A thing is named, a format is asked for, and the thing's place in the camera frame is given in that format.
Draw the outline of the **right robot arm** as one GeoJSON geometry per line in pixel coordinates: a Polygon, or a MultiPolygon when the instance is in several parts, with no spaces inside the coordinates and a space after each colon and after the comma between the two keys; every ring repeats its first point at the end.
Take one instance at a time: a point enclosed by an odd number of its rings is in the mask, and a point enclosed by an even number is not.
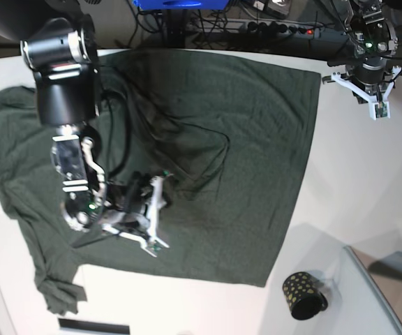
{"type": "Polygon", "coordinates": [[[67,224],[135,241],[150,254],[166,248],[158,236],[165,176],[135,173],[122,186],[97,162],[101,137],[90,122],[101,106],[101,78],[92,18],[77,1],[0,1],[0,36],[20,44],[40,122],[57,132],[51,158],[67,224]]]}

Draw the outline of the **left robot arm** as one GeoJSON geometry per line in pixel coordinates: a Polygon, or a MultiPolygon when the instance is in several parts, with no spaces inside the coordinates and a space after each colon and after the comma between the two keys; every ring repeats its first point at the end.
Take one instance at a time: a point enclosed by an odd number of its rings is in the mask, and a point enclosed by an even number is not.
{"type": "Polygon", "coordinates": [[[388,97],[402,74],[399,65],[389,66],[399,46],[392,23],[382,13],[380,1],[345,1],[346,14],[337,13],[343,33],[353,46],[345,60],[328,66],[344,66],[345,71],[323,77],[324,84],[337,83],[353,93],[359,104],[368,104],[380,114],[389,107],[388,97]]]}

